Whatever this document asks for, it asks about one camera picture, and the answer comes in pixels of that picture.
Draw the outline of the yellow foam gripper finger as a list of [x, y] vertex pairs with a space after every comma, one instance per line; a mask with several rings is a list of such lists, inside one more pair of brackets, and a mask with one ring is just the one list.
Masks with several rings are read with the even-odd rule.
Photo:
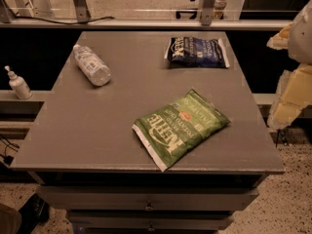
[[289, 23], [278, 33], [271, 37], [266, 46], [274, 50], [287, 50], [289, 48], [289, 37], [292, 24]]
[[267, 125], [283, 130], [312, 103], [312, 65], [302, 63], [296, 70], [284, 70], [269, 110]]

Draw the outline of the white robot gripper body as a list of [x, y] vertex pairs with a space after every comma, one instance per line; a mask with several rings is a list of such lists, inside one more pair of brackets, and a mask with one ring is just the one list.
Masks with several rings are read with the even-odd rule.
[[312, 0], [292, 21], [288, 52], [291, 59], [300, 63], [312, 63]]

